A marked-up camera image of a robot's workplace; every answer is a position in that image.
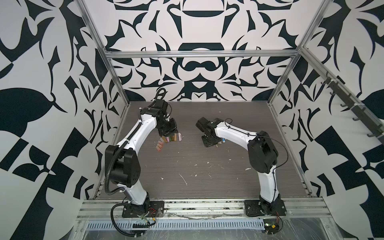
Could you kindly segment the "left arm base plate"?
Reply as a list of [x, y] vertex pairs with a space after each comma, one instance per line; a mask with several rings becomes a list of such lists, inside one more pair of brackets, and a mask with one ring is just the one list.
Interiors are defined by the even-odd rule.
[[149, 201], [143, 205], [134, 205], [126, 202], [123, 208], [123, 218], [135, 218], [145, 215], [146, 217], [155, 217], [162, 214], [165, 208], [164, 201]]

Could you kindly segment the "aluminium front rail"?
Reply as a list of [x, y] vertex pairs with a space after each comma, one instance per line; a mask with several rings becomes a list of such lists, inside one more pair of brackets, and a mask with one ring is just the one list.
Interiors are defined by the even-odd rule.
[[[290, 218], [330, 218], [331, 212], [322, 198], [283, 198], [286, 216]], [[150, 207], [149, 214], [166, 218], [198, 219], [245, 217], [244, 199], [168, 199], [159, 207]], [[76, 219], [107, 220], [110, 210], [120, 200], [84, 201]]]

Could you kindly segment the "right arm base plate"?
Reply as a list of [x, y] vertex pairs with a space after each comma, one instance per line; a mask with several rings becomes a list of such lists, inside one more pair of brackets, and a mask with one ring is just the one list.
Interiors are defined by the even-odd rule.
[[285, 203], [277, 198], [274, 202], [269, 203], [264, 199], [261, 200], [245, 200], [245, 213], [248, 217], [259, 216], [286, 216]]

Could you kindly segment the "small circuit board right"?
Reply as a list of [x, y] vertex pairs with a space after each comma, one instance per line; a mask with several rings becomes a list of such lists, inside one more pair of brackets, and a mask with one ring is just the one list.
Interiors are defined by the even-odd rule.
[[264, 219], [264, 233], [267, 235], [275, 235], [279, 233], [284, 226], [284, 222], [281, 219]]

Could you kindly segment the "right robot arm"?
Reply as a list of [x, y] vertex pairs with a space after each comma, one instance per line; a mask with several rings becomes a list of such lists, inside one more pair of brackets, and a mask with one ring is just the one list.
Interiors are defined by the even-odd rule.
[[196, 127], [204, 133], [202, 141], [207, 148], [225, 139], [248, 151], [250, 165], [259, 177], [260, 204], [270, 210], [280, 199], [275, 173], [279, 153], [270, 136], [264, 131], [256, 133], [240, 129], [218, 118], [209, 121], [202, 117]]

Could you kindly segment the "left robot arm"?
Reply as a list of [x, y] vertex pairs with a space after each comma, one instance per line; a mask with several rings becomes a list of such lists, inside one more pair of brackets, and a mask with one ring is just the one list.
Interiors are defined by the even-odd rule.
[[149, 134], [158, 130], [160, 140], [156, 148], [177, 140], [179, 132], [175, 119], [171, 118], [172, 107], [164, 100], [155, 100], [138, 112], [138, 121], [117, 145], [109, 145], [105, 152], [105, 183], [107, 195], [118, 192], [130, 198], [135, 207], [149, 208], [149, 194], [140, 183], [141, 166], [139, 151]]

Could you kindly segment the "wall hook rail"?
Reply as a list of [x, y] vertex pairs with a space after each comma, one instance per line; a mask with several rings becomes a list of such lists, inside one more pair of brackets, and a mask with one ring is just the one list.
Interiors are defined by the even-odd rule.
[[329, 72], [320, 73], [320, 76], [325, 78], [322, 85], [331, 88], [331, 95], [343, 102], [341, 107], [352, 111], [355, 115], [353, 120], [360, 121], [370, 131], [367, 137], [376, 138], [383, 145], [384, 123], [341, 80], [333, 78]]

